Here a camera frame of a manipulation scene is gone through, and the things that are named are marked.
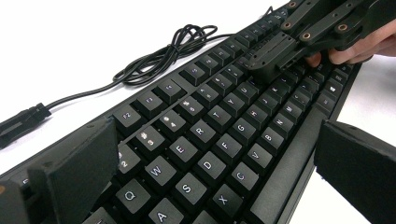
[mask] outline black plastic part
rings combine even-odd
[[[317,172],[372,223],[396,223],[396,147],[347,124],[324,121]]]
[[[29,224],[20,186],[10,180],[0,182],[0,223]]]
[[[51,113],[49,110],[40,103],[36,106],[30,107],[29,109],[22,110],[16,116],[1,122],[0,149],[28,133],[50,115]]]
[[[71,133],[28,168],[32,191],[41,195],[49,223],[81,223],[119,164],[113,119]]]

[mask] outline keyboard key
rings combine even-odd
[[[202,151],[208,150],[219,138],[216,132],[203,120],[199,120],[192,125],[187,132],[187,136]]]
[[[245,109],[248,107],[245,102],[243,102],[232,92],[224,97],[219,105],[235,119],[241,116]]]
[[[125,136],[134,133],[147,122],[130,105],[125,105],[117,110],[113,117],[116,119],[117,129]]]
[[[224,43],[224,46],[222,47],[224,50],[226,50],[231,57],[236,58],[239,55],[241,55],[244,51],[236,45],[232,40],[228,40]]]
[[[153,197],[136,179],[132,179],[117,192],[114,204],[130,222],[136,223],[153,205]]]
[[[197,162],[201,153],[181,136],[166,150],[166,155],[180,170],[186,172]]]
[[[216,132],[225,133],[225,131],[233,124],[233,117],[216,105],[204,116],[204,121],[206,121]]]
[[[256,130],[261,131],[269,120],[269,116],[258,106],[252,105],[242,116]]]
[[[254,170],[255,173],[263,176],[268,170],[273,156],[259,144],[254,144],[244,157],[244,162]]]
[[[225,223],[232,223],[241,209],[242,202],[242,199],[224,184],[209,201],[209,206]]]
[[[100,207],[98,210],[96,210],[82,224],[98,224],[98,223],[117,224],[117,222],[108,214],[108,212],[103,207]]]
[[[216,153],[227,164],[234,164],[242,153],[242,146],[227,133],[213,146]]]
[[[204,107],[191,96],[178,104],[175,108],[176,112],[186,121],[193,124],[198,121],[205,113]]]
[[[148,223],[185,223],[183,214],[167,199],[162,199],[148,214]]]
[[[209,55],[201,56],[201,58],[197,62],[198,66],[203,68],[206,73],[210,76],[214,75],[219,71],[221,65],[216,62],[213,58]]]
[[[244,197],[249,197],[259,181],[259,176],[243,162],[240,162],[231,175],[228,176],[227,180],[236,192]]]
[[[242,146],[247,147],[256,138],[257,130],[244,119],[239,119],[228,133]]]
[[[242,82],[233,93],[248,105],[251,105],[259,96],[257,91],[248,82]]]
[[[217,74],[208,82],[208,85],[213,88],[213,90],[217,91],[219,95],[225,96],[230,93],[234,84],[227,78],[225,78],[222,74]]]
[[[279,133],[284,139],[288,139],[294,129],[294,123],[282,114],[278,113],[270,123],[270,127]]]
[[[209,55],[210,55],[210,57],[215,59],[217,62],[219,62],[219,64],[221,66],[227,65],[228,63],[230,63],[233,60],[231,55],[223,48],[216,48]]]
[[[193,97],[207,109],[211,109],[221,100],[220,95],[207,84],[199,88]]]
[[[155,124],[161,129],[161,133],[164,133],[166,137],[173,141],[188,129],[186,120],[174,110],[169,110],[165,115],[161,116]]]
[[[158,194],[164,195],[178,180],[177,170],[162,156],[145,168],[145,180]]]
[[[159,95],[167,104],[171,105],[176,100],[186,94],[172,79],[166,79],[160,83],[154,92]]]
[[[194,214],[206,201],[209,190],[191,173],[187,173],[175,186],[175,199],[189,213]]]
[[[132,143],[149,160],[153,160],[169,146],[169,142],[155,130],[148,126],[143,132],[133,138]]]
[[[219,224],[212,216],[203,210],[192,224]]]
[[[131,179],[131,177],[143,168],[143,161],[134,153],[128,145],[119,147],[119,171],[117,178],[120,181]]]
[[[284,145],[285,139],[272,128],[267,128],[257,139],[257,143],[275,157]]]
[[[194,63],[188,65],[186,69],[180,72],[180,75],[186,78],[193,86],[199,86],[209,77],[208,73]]]
[[[137,97],[134,101],[134,106],[144,115],[147,119],[153,119],[159,115],[161,111],[165,110],[167,104],[163,102],[152,91],[147,91],[143,95]]]
[[[193,168],[207,185],[215,187],[225,176],[227,167],[215,154],[208,151]]]

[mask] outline finger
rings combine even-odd
[[[359,40],[349,49],[346,49],[344,51],[337,51],[335,49],[331,49],[329,55],[330,60],[335,64],[344,63],[347,60],[350,60],[362,54],[367,49],[372,49],[378,43],[380,43],[381,41],[383,41],[384,39],[395,33],[396,33],[396,20],[391,21],[385,26],[367,35],[364,39]]]
[[[321,54],[320,52],[310,56],[310,57],[305,57],[306,62],[309,64],[311,67],[318,67],[320,64],[321,60]]]

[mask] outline black key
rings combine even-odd
[[[297,89],[291,95],[290,100],[294,102],[303,111],[305,111],[311,103],[311,99],[304,93],[302,89]]]
[[[162,156],[152,161],[145,170],[146,182],[161,195],[164,195],[178,179],[177,170]]]
[[[224,50],[226,50],[230,55],[231,55],[231,57],[233,57],[233,59],[234,58],[236,58],[236,57],[238,57],[239,55],[241,55],[244,51],[242,51],[242,49],[241,48],[239,48],[233,41],[231,41],[231,40],[229,40],[229,41],[226,41],[225,43],[224,43],[224,47],[222,47]]]
[[[134,153],[128,145],[119,147],[119,171],[117,178],[125,183],[126,180],[130,180],[131,177],[143,168],[142,160]]]
[[[219,64],[221,66],[227,65],[228,63],[230,63],[233,60],[231,55],[227,51],[225,51],[223,48],[216,48],[209,55],[210,55],[210,57],[215,59],[217,62],[219,62]]]
[[[243,44],[245,47],[251,48],[254,44],[257,43],[255,35],[250,31],[242,31],[240,32],[236,38],[239,43]]]
[[[184,172],[188,171],[190,167],[197,162],[200,154],[198,149],[183,136],[179,137],[176,142],[166,150],[166,155],[169,159]]]
[[[187,132],[187,136],[203,151],[206,151],[216,142],[216,140],[218,140],[216,132],[201,119],[192,125],[190,130]]]
[[[282,104],[289,95],[289,87],[282,81],[276,81],[270,85],[266,92]]]
[[[143,95],[137,97],[136,101],[134,101],[134,106],[140,110],[146,118],[153,119],[165,110],[167,104],[152,91],[147,91],[143,93]]]
[[[188,129],[186,120],[174,110],[169,110],[165,115],[161,116],[155,124],[161,129],[161,133],[164,133],[171,140],[176,140]]]
[[[207,84],[221,96],[225,96],[230,93],[234,87],[234,84],[222,74],[217,74]]]
[[[258,131],[262,130],[269,120],[269,116],[258,106],[252,105],[242,116],[248,123],[250,123]]]
[[[178,104],[175,110],[189,123],[195,123],[205,113],[204,107],[191,96]]]
[[[284,139],[288,139],[294,129],[294,123],[282,114],[278,113],[270,123],[270,127],[279,133]]]
[[[267,128],[257,139],[257,143],[275,157],[284,145],[285,139],[272,128]]]
[[[228,133],[234,137],[242,146],[247,147],[256,138],[257,130],[244,119],[239,119]]]
[[[206,201],[209,190],[191,173],[187,173],[175,186],[176,200],[191,214]]]
[[[245,109],[248,107],[245,102],[239,99],[239,97],[237,97],[232,92],[224,97],[219,105],[235,119],[241,116]]]
[[[322,93],[317,99],[315,107],[329,117],[335,107],[335,101]]]
[[[318,139],[320,124],[327,117],[313,108],[299,129],[282,160],[265,183],[246,218],[251,223],[276,223],[285,201],[294,190]]]
[[[242,199],[227,185],[222,185],[209,201],[209,206],[213,209],[225,223],[232,223],[238,214]]]
[[[273,156],[259,144],[254,144],[244,157],[244,162],[259,175],[265,175]]]
[[[166,198],[162,199],[148,214],[148,223],[184,223],[186,217]]]
[[[259,96],[257,91],[248,82],[242,82],[233,93],[248,105],[251,105]]]
[[[225,133],[233,123],[233,117],[216,105],[205,116],[206,121],[218,133]]]
[[[204,210],[192,224],[218,224],[218,222]]]
[[[201,86],[193,97],[207,109],[211,109],[221,100],[220,95],[207,84]]]
[[[222,74],[227,77],[235,86],[241,84],[246,79],[245,74],[235,65],[229,65]]]
[[[344,88],[344,86],[347,84],[347,74],[344,73],[343,71],[341,71],[340,69],[334,69],[334,71],[332,72],[332,76],[331,78],[340,83],[341,86]]]
[[[197,62],[198,66],[203,68],[206,73],[210,76],[217,73],[221,68],[221,65],[216,62],[213,58],[209,55],[201,56],[201,58]]]
[[[259,100],[255,104],[265,111],[270,117],[273,116],[280,107],[280,102],[275,100],[266,92],[259,97]]]
[[[136,179],[132,179],[120,189],[114,198],[116,207],[132,223],[136,223],[137,220],[148,211],[152,203],[152,196]]]
[[[243,162],[240,162],[227,178],[230,186],[244,197],[249,197],[251,195],[258,180],[259,176],[250,170]]]
[[[186,94],[186,92],[171,79],[166,79],[164,82],[160,83],[160,85],[154,89],[154,92],[169,105]]]
[[[180,75],[186,78],[193,86],[199,86],[209,77],[209,74],[195,63],[187,66],[183,71],[180,72]]]
[[[169,142],[152,126],[148,126],[144,131],[139,133],[132,140],[132,143],[137,147],[137,151],[141,152],[150,160],[156,158],[169,146]]]
[[[227,164],[234,164],[242,153],[242,146],[227,133],[213,146],[216,153]]]
[[[82,224],[117,224],[117,222],[108,214],[105,208],[100,207],[90,217],[88,217]]]
[[[125,105],[117,110],[113,117],[116,119],[117,129],[125,136],[128,136],[147,122],[145,118],[140,116],[130,105]]]
[[[211,151],[198,161],[194,166],[194,171],[206,184],[215,187],[226,174],[226,165]]]
[[[300,120],[300,118],[301,118],[301,116],[303,114],[303,110],[300,109],[293,102],[287,101],[285,103],[285,105],[283,105],[281,113],[286,118],[288,118],[291,122],[296,124]]]
[[[332,79],[326,82],[326,85],[324,86],[323,89],[323,92],[325,92],[325,94],[327,94],[334,100],[338,99],[342,91],[343,91],[343,87],[341,86],[341,84],[339,84],[338,82]]]

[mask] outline key label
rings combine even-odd
[[[136,197],[136,196],[135,196],[134,193],[131,192],[131,191],[127,191],[127,192],[125,193],[125,199],[128,200],[128,201],[133,200],[135,197]]]

